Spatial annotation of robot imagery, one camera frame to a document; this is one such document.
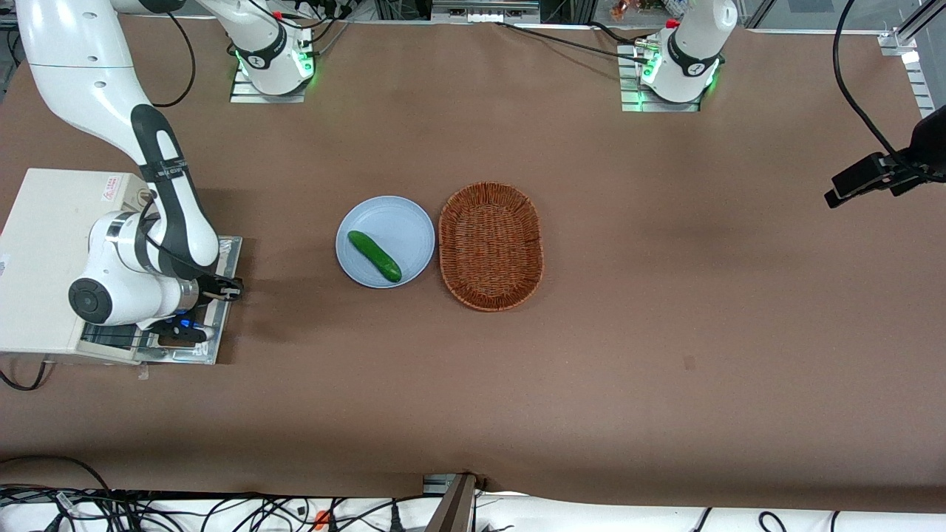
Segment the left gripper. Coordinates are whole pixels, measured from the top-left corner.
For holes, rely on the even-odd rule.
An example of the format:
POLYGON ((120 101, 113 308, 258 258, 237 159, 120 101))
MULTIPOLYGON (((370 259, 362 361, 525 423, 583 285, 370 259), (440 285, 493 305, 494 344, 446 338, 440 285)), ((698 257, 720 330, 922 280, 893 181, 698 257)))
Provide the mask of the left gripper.
POLYGON ((884 154, 869 154, 831 178, 831 189, 824 194, 828 208, 871 191, 886 191, 902 196, 925 182, 944 182, 945 106, 922 118, 913 128, 913 162, 922 176, 910 172, 892 174, 884 154))

